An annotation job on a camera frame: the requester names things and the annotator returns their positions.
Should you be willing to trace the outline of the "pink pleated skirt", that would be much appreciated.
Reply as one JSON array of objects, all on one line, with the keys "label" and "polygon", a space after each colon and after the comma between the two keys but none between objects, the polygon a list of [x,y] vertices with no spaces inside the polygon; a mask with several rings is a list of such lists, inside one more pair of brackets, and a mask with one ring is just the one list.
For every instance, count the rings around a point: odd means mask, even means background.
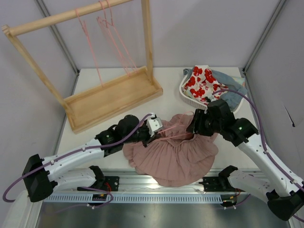
[{"label": "pink pleated skirt", "polygon": [[193,134],[188,140],[157,139],[147,147],[130,143],[122,151],[138,174],[150,175],[164,187],[181,187],[210,171],[219,152],[216,137]]}]

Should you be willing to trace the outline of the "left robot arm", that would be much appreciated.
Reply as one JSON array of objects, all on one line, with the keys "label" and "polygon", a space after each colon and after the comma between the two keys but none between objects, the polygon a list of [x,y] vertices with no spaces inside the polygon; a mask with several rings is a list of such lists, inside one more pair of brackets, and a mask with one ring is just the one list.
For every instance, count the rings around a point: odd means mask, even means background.
[{"label": "left robot arm", "polygon": [[103,159],[120,150],[128,143],[139,143],[147,147],[157,139],[163,127],[160,118],[148,114],[143,120],[127,115],[118,124],[97,134],[87,143],[60,155],[40,158],[31,156],[22,173],[31,202],[39,202],[55,191],[87,188],[99,189],[105,177],[98,166],[76,170],[82,164]]}]

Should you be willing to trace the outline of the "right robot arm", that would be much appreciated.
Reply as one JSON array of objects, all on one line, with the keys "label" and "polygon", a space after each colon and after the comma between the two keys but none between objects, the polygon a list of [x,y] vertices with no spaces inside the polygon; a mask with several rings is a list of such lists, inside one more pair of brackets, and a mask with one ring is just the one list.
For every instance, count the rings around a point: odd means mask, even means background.
[{"label": "right robot arm", "polygon": [[236,118],[222,99],[209,103],[205,110],[196,109],[187,132],[202,136],[220,134],[244,152],[267,178],[263,181],[230,165],[218,175],[224,188],[240,189],[262,200],[283,221],[303,207],[303,179],[275,155],[248,119]]}]

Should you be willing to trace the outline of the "blue denim garment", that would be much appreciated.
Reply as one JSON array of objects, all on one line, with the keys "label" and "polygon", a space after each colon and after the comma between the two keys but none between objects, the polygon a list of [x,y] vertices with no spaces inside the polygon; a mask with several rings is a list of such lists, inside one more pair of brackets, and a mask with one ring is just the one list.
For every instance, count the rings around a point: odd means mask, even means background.
[{"label": "blue denim garment", "polygon": [[215,92],[214,94],[216,94],[216,93],[218,93],[218,92],[226,92],[225,94],[227,94],[228,92],[232,92],[232,93],[235,93],[235,94],[237,94],[237,95],[239,95],[239,96],[241,96],[241,97],[242,97],[242,95],[243,95],[243,94],[241,94],[241,93],[239,93],[239,92],[237,92],[237,91],[235,91],[235,90],[231,90],[231,89],[222,89],[222,90],[219,90],[219,91]]}]

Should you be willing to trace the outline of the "red floral white garment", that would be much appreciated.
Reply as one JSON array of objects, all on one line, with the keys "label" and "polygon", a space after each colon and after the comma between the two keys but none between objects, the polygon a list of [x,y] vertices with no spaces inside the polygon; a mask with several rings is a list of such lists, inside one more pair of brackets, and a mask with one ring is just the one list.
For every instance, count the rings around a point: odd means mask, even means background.
[{"label": "red floral white garment", "polygon": [[181,83],[181,92],[187,98],[199,102],[202,105],[208,105],[211,101],[220,99],[220,96],[226,92],[215,92],[228,89],[220,83],[212,73],[208,65],[195,65],[192,69],[184,69],[184,82]]}]

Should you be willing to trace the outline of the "white laundry basket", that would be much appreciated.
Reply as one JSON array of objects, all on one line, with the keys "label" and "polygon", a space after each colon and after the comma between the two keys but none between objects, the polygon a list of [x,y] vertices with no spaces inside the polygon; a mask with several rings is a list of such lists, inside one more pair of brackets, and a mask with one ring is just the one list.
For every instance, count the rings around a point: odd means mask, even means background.
[{"label": "white laundry basket", "polygon": [[[183,76],[192,76],[192,68],[185,68],[183,70]],[[235,90],[243,95],[247,94],[247,89],[237,83],[233,78],[231,78],[229,75],[219,72],[217,70],[211,69],[213,76],[216,80],[219,80],[220,83],[223,83],[223,85],[227,86],[228,89]],[[193,95],[187,91],[184,90],[184,92],[181,92],[181,88],[179,86],[179,92],[181,94],[181,97],[183,101],[197,109],[206,109],[207,104],[202,103],[200,100],[196,100]],[[240,106],[242,104],[243,98],[235,93],[228,92],[227,94],[220,94],[220,98],[222,98],[224,101],[226,101],[229,105],[230,110],[233,113],[237,113],[237,111],[240,109]]]}]

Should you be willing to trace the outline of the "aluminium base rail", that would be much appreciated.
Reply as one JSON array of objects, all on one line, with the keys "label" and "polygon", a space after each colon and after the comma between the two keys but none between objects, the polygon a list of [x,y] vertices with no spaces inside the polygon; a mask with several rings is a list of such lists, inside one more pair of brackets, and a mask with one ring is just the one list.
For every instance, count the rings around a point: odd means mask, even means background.
[{"label": "aluminium base rail", "polygon": [[127,193],[152,193],[152,194],[205,194],[203,179],[182,187],[164,187],[150,175],[139,175],[135,170],[103,170],[105,176],[118,176],[118,192]]}]

